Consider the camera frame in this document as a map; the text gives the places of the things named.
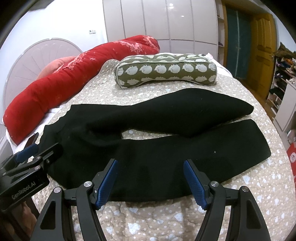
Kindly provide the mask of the black pants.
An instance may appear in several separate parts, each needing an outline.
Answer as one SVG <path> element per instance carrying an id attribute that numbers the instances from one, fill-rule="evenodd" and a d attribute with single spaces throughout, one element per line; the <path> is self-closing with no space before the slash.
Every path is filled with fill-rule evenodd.
<path id="1" fill-rule="evenodd" d="M 175 199 L 191 194 L 183 172 L 187 159 L 222 183 L 270 157 L 263 133 L 248 119 L 253 110 L 241 99 L 198 88 L 134 105 L 72 105 L 45 126 L 39 149 L 60 145 L 48 173 L 67 189 L 116 159 L 110 201 Z"/>

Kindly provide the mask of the black smartphone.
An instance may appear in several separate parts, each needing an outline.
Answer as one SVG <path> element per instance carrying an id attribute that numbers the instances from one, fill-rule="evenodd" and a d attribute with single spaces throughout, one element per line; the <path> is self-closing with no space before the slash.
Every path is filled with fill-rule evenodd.
<path id="1" fill-rule="evenodd" d="M 34 133 L 31 137 L 29 137 L 24 148 L 27 148 L 27 147 L 31 146 L 32 144 L 34 144 L 36 142 L 38 136 L 39 136 L 39 133 Z"/>

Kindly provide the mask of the white bed sheet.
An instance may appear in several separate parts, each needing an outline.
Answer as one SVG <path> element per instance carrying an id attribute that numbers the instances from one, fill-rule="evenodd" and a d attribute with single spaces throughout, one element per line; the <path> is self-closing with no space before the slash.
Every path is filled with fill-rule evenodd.
<path id="1" fill-rule="evenodd" d="M 8 130 L 6 130 L 6 139 L 10 144 L 13 154 L 23 150 L 25 148 L 25 144 L 27 143 L 28 139 L 31 136 L 33 136 L 35 133 L 41 134 L 41 132 L 43 132 L 44 130 L 45 125 L 48 125 L 50 120 L 55 116 L 55 114 L 57 114 L 65 105 L 66 103 L 64 102 L 60 106 L 50 109 L 45 114 L 45 117 L 41 120 L 41 122 L 37 125 L 37 127 L 31 133 L 29 133 L 18 145 L 12 140 Z"/>

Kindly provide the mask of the red long bolster quilt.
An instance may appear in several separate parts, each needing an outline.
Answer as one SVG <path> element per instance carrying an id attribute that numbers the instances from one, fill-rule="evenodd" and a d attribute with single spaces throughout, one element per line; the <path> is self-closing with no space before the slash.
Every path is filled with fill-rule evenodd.
<path id="1" fill-rule="evenodd" d="M 4 112 L 3 121 L 12 141 L 19 145 L 46 113 L 82 90 L 104 63 L 131 55 L 157 54 L 158 41 L 146 35 L 104 43 L 66 62 L 54 73 L 35 80 L 18 94 Z"/>

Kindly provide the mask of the beige dotted bed quilt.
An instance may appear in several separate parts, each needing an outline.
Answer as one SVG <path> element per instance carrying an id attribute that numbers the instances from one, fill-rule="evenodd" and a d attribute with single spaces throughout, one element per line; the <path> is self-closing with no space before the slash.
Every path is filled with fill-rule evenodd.
<path id="1" fill-rule="evenodd" d="M 166 93 L 192 88 L 189 82 L 157 82 L 122 90 L 114 80 L 115 60 L 107 61 L 100 73 L 50 119 L 56 122 L 73 104 L 132 105 Z M 227 188 L 248 186 L 266 221 L 272 240 L 288 240 L 295 226 L 295 184 L 283 142 L 261 103 L 252 92 L 218 68 L 218 79 L 210 90 L 242 99 L 254 106 L 250 118 L 256 122 L 271 150 L 260 164 L 224 182 Z M 108 202 L 98 218 L 109 240 L 193 240 L 205 212 L 193 197 L 162 202 Z"/>

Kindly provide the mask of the round white headboard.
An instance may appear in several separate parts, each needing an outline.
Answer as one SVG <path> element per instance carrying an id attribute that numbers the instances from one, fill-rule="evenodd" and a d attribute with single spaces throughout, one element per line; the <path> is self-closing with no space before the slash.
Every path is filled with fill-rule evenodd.
<path id="1" fill-rule="evenodd" d="M 3 109 L 52 61 L 77 56 L 82 50 L 74 43 L 60 38 L 44 39 L 27 48 L 10 69 L 3 93 Z"/>

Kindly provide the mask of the pink pillow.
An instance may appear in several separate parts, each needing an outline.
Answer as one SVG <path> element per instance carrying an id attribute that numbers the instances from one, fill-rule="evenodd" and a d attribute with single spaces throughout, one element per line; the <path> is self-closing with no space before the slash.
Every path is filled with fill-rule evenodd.
<path id="1" fill-rule="evenodd" d="M 72 61 L 75 58 L 75 56 L 68 56 L 53 60 L 39 73 L 39 75 L 37 76 L 37 80 L 54 73 L 62 65 L 69 61 Z"/>

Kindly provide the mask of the red cardboard box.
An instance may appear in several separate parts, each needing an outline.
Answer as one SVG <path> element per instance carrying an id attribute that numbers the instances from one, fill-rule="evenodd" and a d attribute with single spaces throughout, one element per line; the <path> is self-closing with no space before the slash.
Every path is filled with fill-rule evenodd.
<path id="1" fill-rule="evenodd" d="M 291 168 L 293 171 L 295 171 L 295 160 L 296 160 L 296 145 L 295 142 L 293 142 L 292 144 L 290 144 L 290 147 L 287 150 L 287 155 L 288 155 L 288 159 L 290 161 L 291 164 Z"/>

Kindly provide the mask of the white shelf cabinet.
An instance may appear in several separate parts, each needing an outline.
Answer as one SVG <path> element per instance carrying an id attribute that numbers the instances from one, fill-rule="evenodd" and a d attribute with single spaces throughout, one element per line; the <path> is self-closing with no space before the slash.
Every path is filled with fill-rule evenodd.
<path id="1" fill-rule="evenodd" d="M 286 131 L 295 111 L 295 101 L 295 86 L 288 83 L 280 108 L 274 119 L 274 125 L 279 132 Z"/>

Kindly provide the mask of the cluttered shoe rack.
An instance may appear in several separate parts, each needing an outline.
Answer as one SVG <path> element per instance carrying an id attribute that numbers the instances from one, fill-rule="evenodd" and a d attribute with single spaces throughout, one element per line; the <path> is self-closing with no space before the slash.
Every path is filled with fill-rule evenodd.
<path id="1" fill-rule="evenodd" d="M 295 51 L 290 51 L 282 42 L 273 53 L 274 74 L 266 104 L 269 105 L 273 120 L 280 109 L 288 85 L 295 88 Z"/>

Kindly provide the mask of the olive patterned pillow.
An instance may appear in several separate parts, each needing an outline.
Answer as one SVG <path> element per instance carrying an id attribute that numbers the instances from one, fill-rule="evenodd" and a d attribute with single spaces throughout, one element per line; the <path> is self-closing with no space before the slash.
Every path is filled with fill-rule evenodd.
<path id="1" fill-rule="evenodd" d="M 133 55 L 122 59 L 114 69 L 115 81 L 122 89 L 149 81 L 189 81 L 214 85 L 217 66 L 202 54 L 159 53 Z"/>

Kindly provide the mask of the wooden door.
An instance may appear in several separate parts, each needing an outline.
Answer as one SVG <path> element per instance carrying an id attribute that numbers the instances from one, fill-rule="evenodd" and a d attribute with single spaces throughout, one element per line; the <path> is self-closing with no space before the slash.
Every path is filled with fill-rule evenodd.
<path id="1" fill-rule="evenodd" d="M 247 83 L 262 99 L 267 98 L 273 81 L 273 53 L 276 48 L 276 27 L 272 14 L 253 15 Z"/>

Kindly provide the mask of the white wardrobe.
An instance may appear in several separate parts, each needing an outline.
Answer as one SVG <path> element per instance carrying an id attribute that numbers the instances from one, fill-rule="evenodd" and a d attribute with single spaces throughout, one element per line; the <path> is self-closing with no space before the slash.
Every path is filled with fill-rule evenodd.
<path id="1" fill-rule="evenodd" d="M 103 12 L 109 42 L 148 35 L 158 41 L 161 52 L 218 58 L 215 1 L 103 1 Z"/>

